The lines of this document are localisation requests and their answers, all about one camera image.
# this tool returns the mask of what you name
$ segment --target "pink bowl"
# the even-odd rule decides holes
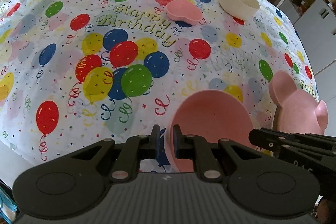
[[[232,95],[220,90],[203,90],[185,99],[167,127],[164,147],[172,167],[177,172],[193,172],[193,163],[174,156],[173,126],[179,124],[183,135],[199,135],[208,142],[217,143],[228,138],[254,148],[249,142],[253,124],[249,113]]]
[[[188,0],[173,0],[166,7],[169,19],[174,21],[195,25],[203,18],[200,9]]]

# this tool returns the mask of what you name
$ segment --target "birthday tablecloth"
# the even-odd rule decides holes
[[[168,19],[170,1],[0,0],[0,140],[37,165],[159,124],[160,155],[140,168],[170,172],[165,128],[199,90],[235,96],[256,128],[272,127],[278,70],[318,100],[300,39],[276,7],[258,0],[243,21],[218,0],[188,0],[204,16],[191,26]]]

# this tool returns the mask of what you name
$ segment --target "cabinet handle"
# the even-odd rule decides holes
[[[322,18],[325,19],[328,15],[329,15],[329,13],[326,13],[325,16],[322,17]]]

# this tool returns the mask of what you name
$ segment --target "pink heart-shaped bowl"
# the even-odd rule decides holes
[[[203,14],[194,4],[188,0],[173,0],[167,4],[167,15],[174,21],[183,21],[190,25],[197,24]]]

